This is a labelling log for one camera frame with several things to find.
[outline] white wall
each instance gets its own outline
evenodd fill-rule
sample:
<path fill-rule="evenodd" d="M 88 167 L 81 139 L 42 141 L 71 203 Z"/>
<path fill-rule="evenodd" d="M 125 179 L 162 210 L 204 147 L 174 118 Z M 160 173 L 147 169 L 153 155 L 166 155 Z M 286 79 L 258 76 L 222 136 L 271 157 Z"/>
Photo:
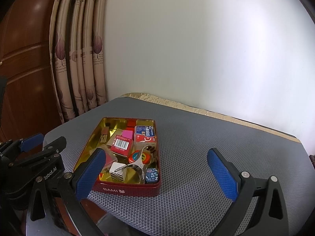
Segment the white wall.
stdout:
<path fill-rule="evenodd" d="M 315 25 L 299 0 L 108 0 L 109 99 L 147 92 L 315 153 Z"/>

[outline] blue gripper pad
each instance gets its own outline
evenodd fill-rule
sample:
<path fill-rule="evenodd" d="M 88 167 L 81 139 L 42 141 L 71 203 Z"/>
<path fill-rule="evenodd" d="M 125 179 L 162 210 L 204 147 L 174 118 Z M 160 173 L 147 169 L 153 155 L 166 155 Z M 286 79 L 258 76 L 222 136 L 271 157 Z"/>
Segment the blue gripper pad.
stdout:
<path fill-rule="evenodd" d="M 32 150 L 34 147 L 42 144 L 44 141 L 44 135 L 42 133 L 36 134 L 34 136 L 30 136 L 27 139 L 23 139 L 20 145 L 20 149 L 22 152 L 28 152 Z"/>
<path fill-rule="evenodd" d="M 78 201 L 86 198 L 92 187 L 102 171 L 106 163 L 106 153 L 103 149 L 97 148 L 86 162 L 81 163 L 75 170 L 74 174 L 78 179 L 76 182 L 76 192 L 75 195 Z"/>
<path fill-rule="evenodd" d="M 238 196 L 237 182 L 212 149 L 208 151 L 207 162 L 225 197 L 234 202 Z"/>

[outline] brown wooden furniture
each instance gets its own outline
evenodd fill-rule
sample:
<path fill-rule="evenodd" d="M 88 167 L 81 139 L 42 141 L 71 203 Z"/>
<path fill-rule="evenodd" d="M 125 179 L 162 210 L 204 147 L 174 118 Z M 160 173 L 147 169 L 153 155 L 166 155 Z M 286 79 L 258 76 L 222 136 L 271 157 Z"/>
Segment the brown wooden furniture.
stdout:
<path fill-rule="evenodd" d="M 0 141 L 46 134 L 61 124 L 49 63 L 54 0 L 15 0 L 0 23 L 0 75 L 8 78 Z"/>

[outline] table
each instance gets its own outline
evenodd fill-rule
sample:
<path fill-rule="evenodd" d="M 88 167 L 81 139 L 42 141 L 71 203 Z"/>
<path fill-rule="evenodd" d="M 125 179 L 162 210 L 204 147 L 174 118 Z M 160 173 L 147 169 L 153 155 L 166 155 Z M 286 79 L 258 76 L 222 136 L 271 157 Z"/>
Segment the table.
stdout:
<path fill-rule="evenodd" d="M 92 191 L 88 197 L 149 235 L 206 236 L 224 216 L 231 200 L 225 198 L 207 165 L 207 151 L 213 147 L 240 171 L 246 170 L 258 178 L 278 177 L 287 205 L 289 235 L 300 230 L 315 206 L 315 171 L 298 140 L 257 129 L 255 125 L 228 121 L 228 117 L 213 118 L 130 97 L 116 98 L 46 134 L 44 144 L 60 136 L 67 139 L 67 147 L 61 153 L 66 171 L 73 171 L 86 141 L 103 117 L 156 121 L 160 194 L 131 197 Z M 245 230 L 255 204 L 253 198 L 237 233 Z"/>

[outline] barcode label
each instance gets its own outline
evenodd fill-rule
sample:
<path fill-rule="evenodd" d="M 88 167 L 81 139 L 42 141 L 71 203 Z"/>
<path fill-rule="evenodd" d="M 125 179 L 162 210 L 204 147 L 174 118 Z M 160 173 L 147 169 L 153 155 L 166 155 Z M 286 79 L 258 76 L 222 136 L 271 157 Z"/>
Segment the barcode label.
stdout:
<path fill-rule="evenodd" d="M 116 139 L 114 146 L 127 150 L 129 143 L 127 141 Z"/>

